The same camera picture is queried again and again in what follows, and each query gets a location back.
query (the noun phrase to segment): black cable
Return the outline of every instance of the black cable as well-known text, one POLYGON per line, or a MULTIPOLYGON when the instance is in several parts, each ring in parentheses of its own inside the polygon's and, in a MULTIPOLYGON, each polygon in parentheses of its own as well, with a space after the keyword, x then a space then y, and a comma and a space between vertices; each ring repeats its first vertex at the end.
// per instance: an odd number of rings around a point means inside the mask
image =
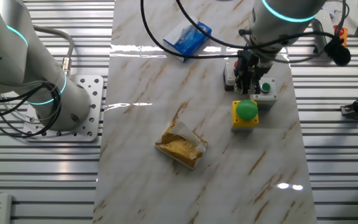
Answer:
MULTIPOLYGON (((44 88, 45 87, 45 85, 43 84, 43 85, 40 85, 40 86, 38 86, 37 88, 35 88, 34 90, 40 90, 41 88, 44 88)), ((29 94, 29 95, 27 95, 22 101, 20 101, 20 103, 18 103, 15 107, 13 107, 12 109, 10 109, 10 110, 7 110, 7 111, 5 111, 5 112, 3 112, 3 113, 0 113, 0 116, 4 116, 4 115, 7 115, 7 114, 9 114, 9 113, 12 113, 12 112, 14 112, 16 109, 18 109, 21 105, 23 105, 23 103, 25 103, 31 96, 33 96, 37 91, 34 91, 34 90, 32 90, 32 91, 30 91, 30 92, 32 92, 32 94, 29 94)))
MULTIPOLYGON (((144 0, 140 0, 140 13, 142 14, 142 22, 143 22, 143 25, 149 35, 149 37, 153 40, 153 42, 159 46, 163 51, 165 51, 166 53, 169 53, 171 55, 174 55, 174 56, 177 56, 177 57, 183 57, 183 58, 191 58, 191 59, 210 59, 210 58, 238 58, 240 57, 239 55, 203 55, 203 56, 199 56, 199 55, 182 55, 182 54, 179 54, 179 53, 176 53, 176 52, 173 52, 171 50, 168 50, 167 48, 165 48, 162 44, 160 44, 160 42, 158 42, 158 40, 153 36, 153 34, 151 33, 150 31, 150 28, 149 26, 147 25, 147 21, 146 21, 146 16, 145 16, 145 12, 144 12, 144 0)), ((201 32, 203 33, 204 35, 206 35, 207 37, 211 38, 211 36, 206 33, 200 26, 198 26, 197 24, 193 24, 195 25, 195 27, 201 32)), ((328 37, 331 37, 331 38, 334 38, 334 36, 332 34, 329 34, 327 32, 320 32, 320 31, 314 31, 314 32, 304 32, 304 33, 301 33, 301 34, 294 34, 294 35, 290 35, 290 36, 287 36, 287 37, 284 37, 284 38, 281 38, 281 39, 277 39, 277 40, 274 40, 274 41, 271 41, 271 42, 268 42, 268 43, 265 43, 265 44, 260 44, 260 45, 253 45, 253 46, 239 46, 238 48, 240 49, 244 49, 244 50, 247 50, 247 49, 259 49, 259 48, 262 48, 262 47, 267 47, 267 46, 270 46, 270 45, 273 45, 273 44, 277 44, 277 43, 281 43, 283 41, 286 41, 286 40, 290 40, 290 39, 295 39, 295 38, 299 38, 299 37, 304 37, 304 36, 309 36, 309 35, 325 35, 325 36, 328 36, 328 37)))
POLYGON ((47 88, 48 90, 50 90, 52 97, 54 98, 53 101, 53 108, 52 108, 52 112, 57 110, 57 113, 55 114, 54 117, 52 117, 52 119, 49 121, 49 123, 47 125, 45 125, 44 128, 42 128, 40 131, 36 132, 36 133, 25 133, 21 130, 18 130, 17 128, 15 128, 13 125, 10 124, 10 122, 8 122, 4 116, 1 116, 2 120, 4 120, 4 122, 10 126, 13 130, 17 131, 19 134, 12 134, 9 133, 7 131, 5 131, 1 126, 0 126, 0 130, 4 133, 7 134, 10 137, 14 137, 14 138, 30 138, 39 134, 42 134, 44 132, 46 132, 47 130, 49 130, 56 122, 56 120, 58 119, 60 112, 61 112, 61 99, 60 99, 60 92, 58 90, 58 88, 55 88, 55 86, 53 84, 49 84, 46 85, 45 88, 47 88))
POLYGON ((347 3, 346 4, 346 8, 347 8, 347 13, 346 13, 346 16, 345 16, 345 19, 349 16, 349 13, 351 11, 351 8, 349 7, 349 5, 347 3))
POLYGON ((211 58, 238 58, 237 55, 182 55, 176 52, 173 52, 171 50, 168 50, 167 48, 165 48, 162 44, 160 44, 160 42, 153 36, 153 34, 150 31, 149 25, 147 25, 147 21, 146 21, 146 16, 144 14, 144 0, 140 0, 140 13, 142 14, 142 21, 143 21, 143 25, 148 33, 148 35, 150 36, 150 38, 153 40, 153 42, 159 46, 163 51, 165 51, 168 54, 177 56, 177 57, 183 57, 183 58, 190 58, 190 59, 211 59, 211 58))
POLYGON ((238 49, 243 49, 244 46, 240 46, 240 45, 235 45, 235 44, 229 44, 226 42, 223 42, 215 37, 213 37, 212 35, 210 35, 209 33, 205 32, 205 30, 203 30, 197 23, 194 22, 194 20, 189 16, 189 14, 187 14, 185 8, 182 6, 180 0, 177 0, 177 4, 181 10, 181 12, 183 13, 183 15, 185 15, 185 17, 187 18, 187 20, 189 20, 189 22, 198 29, 198 31, 200 31, 202 34, 204 34, 205 36, 207 36, 209 39, 215 41, 218 44, 221 44, 223 46, 226 47, 232 47, 232 48, 238 48, 238 49))
POLYGON ((343 4, 342 4, 342 17, 341 17, 341 21, 338 24, 338 27, 335 30, 335 36, 339 37, 339 33, 342 30, 342 26, 343 23, 345 23, 345 18, 346 18, 346 0, 342 0, 343 4))
POLYGON ((73 50, 74 50, 74 40, 70 35, 68 35, 67 33, 65 33, 63 31, 51 29, 48 27, 39 27, 36 25, 33 25, 33 27, 34 27, 35 31, 44 32, 47 34, 59 35, 59 36, 63 37, 64 39, 68 40, 68 42, 70 43, 70 46, 68 48, 67 57, 71 58, 71 56, 73 55, 73 50))
POLYGON ((232 44, 229 44, 229 43, 225 43, 221 40, 218 40, 216 38, 214 38, 213 36, 209 35, 207 32, 205 32, 198 24, 196 24, 192 19, 191 17, 187 14, 187 12, 185 11, 185 9, 183 8, 180 0, 176 0, 181 12, 183 13, 183 15, 189 20, 189 22, 198 30, 200 31, 202 34, 204 34, 205 36, 207 36, 208 38, 210 38, 211 40, 219 43, 219 44, 222 44, 222 45, 225 45, 227 47, 233 47, 233 48, 238 48, 238 49, 244 49, 244 50, 247 50, 247 49, 260 49, 262 47, 267 47, 267 46, 270 46, 270 45, 273 45, 273 44, 278 44, 278 43, 281 43, 283 41, 286 41, 286 40, 291 40, 291 39, 295 39, 295 38, 299 38, 299 37, 304 37, 304 36, 309 36, 309 35, 323 35, 323 36, 328 36, 330 38, 334 38, 334 35, 330 34, 330 33, 327 33, 327 32, 320 32, 320 31, 314 31, 314 32, 304 32, 304 33, 301 33, 301 34, 294 34, 294 35, 289 35, 287 37, 284 37, 284 38, 280 38, 280 39, 277 39, 277 40, 274 40, 274 41, 271 41, 271 42, 267 42, 265 44, 260 44, 260 45, 252 45, 252 46, 238 46, 238 45, 232 45, 232 44))

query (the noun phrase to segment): teal light ring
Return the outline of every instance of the teal light ring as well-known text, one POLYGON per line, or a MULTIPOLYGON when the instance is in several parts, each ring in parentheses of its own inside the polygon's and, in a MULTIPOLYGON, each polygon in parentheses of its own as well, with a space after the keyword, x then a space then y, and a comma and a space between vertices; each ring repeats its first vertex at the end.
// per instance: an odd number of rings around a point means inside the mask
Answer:
POLYGON ((26 39, 24 38, 24 36, 23 36, 21 33, 19 33, 19 31, 13 29, 12 27, 10 27, 10 26, 8 26, 8 25, 6 25, 6 26, 7 26, 8 29, 10 29, 11 31, 13 31, 15 34, 19 35, 19 37, 22 37, 22 39, 24 40, 25 44, 26 44, 27 46, 29 46, 29 43, 27 43, 26 39))
POLYGON ((262 0, 262 2, 264 3, 265 7, 267 8, 267 10, 269 10, 274 16, 277 16, 278 18, 282 19, 282 20, 285 20, 285 21, 288 21, 288 22, 307 22, 307 21, 310 21, 312 19, 314 19, 316 15, 314 16, 311 16, 309 18, 305 18, 305 19, 295 19, 295 18, 291 18, 291 17, 288 17, 288 16, 284 16, 284 15, 281 15, 280 13, 278 13, 277 11, 275 11, 273 8, 271 8, 266 0, 262 0))
MULTIPOLYGON (((67 84, 67 76, 65 76, 65 84, 63 85, 63 88, 62 88, 62 90, 60 91, 60 94, 62 94, 63 91, 65 90, 66 84, 67 84)), ((50 100, 48 100, 48 101, 46 101, 46 102, 43 102, 43 103, 31 103, 31 102, 29 102, 29 103, 32 104, 32 105, 44 105, 44 104, 47 104, 47 103, 52 102, 53 100, 54 100, 54 99, 50 99, 50 100)))

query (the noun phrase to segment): gold package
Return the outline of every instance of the gold package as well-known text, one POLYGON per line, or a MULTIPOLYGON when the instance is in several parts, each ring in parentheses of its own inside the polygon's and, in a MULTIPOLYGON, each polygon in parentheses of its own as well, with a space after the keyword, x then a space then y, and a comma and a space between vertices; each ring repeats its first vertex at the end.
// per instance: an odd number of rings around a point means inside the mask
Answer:
POLYGON ((204 156, 208 143, 179 122, 172 123, 155 146, 183 165, 194 169, 204 156))

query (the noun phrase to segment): mounting plate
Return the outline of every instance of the mounting plate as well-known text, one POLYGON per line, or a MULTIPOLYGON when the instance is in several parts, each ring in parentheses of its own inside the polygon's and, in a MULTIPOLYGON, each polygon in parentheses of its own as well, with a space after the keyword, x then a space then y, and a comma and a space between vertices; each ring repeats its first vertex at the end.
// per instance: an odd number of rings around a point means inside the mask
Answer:
MULTIPOLYGON (((91 105, 95 107, 90 109, 88 117, 72 131, 46 131, 46 136, 35 136, 26 138, 28 142, 92 142, 98 137, 99 117, 103 91, 103 77, 99 75, 72 75, 71 80, 84 87, 91 98, 91 105)), ((35 109, 29 106, 27 116, 36 118, 35 109)), ((36 133, 44 126, 42 124, 24 123, 23 131, 36 133)))

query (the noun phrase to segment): white marble table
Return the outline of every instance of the white marble table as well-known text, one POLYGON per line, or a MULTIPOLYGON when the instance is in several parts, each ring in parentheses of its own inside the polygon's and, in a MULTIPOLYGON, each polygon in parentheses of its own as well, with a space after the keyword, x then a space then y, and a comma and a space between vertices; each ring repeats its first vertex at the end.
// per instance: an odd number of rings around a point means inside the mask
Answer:
MULTIPOLYGON (((145 0, 162 39, 185 19, 174 0, 145 0)), ((183 0, 217 38, 244 44, 253 1, 183 0)), ((116 2, 103 143, 93 223, 315 224, 291 71, 274 65, 279 100, 252 133, 233 133, 230 107, 245 96, 225 92, 225 59, 181 63, 145 32, 139 0, 116 2), (167 123, 182 121, 209 146, 195 170, 154 148, 167 123)), ((198 54, 235 50, 208 42, 198 54)))

